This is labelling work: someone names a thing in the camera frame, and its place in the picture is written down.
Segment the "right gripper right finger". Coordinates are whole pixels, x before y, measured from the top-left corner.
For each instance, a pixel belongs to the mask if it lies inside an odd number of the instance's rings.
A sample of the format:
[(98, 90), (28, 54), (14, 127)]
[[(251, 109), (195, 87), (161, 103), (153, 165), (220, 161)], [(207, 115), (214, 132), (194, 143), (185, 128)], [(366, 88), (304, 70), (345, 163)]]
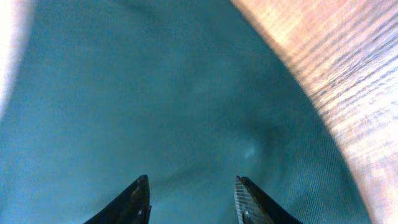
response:
[(236, 176), (234, 202), (239, 224), (302, 224), (248, 177)]

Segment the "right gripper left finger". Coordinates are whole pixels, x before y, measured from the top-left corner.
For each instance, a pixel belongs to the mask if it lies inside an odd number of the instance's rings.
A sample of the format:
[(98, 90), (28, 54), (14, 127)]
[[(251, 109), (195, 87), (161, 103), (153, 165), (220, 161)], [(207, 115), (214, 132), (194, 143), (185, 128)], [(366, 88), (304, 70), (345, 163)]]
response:
[(150, 211), (149, 178), (141, 175), (84, 224), (148, 224)]

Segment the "black t-shirt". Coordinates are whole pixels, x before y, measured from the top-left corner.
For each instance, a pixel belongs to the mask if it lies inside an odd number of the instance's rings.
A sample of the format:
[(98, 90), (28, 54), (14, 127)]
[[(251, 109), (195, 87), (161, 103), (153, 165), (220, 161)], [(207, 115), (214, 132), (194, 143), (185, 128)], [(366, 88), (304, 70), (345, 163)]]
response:
[(236, 223), (249, 177), (303, 223), (369, 223), (293, 76), (228, 1), (38, 1), (1, 122), (1, 222), (83, 223), (140, 175), (152, 223)]

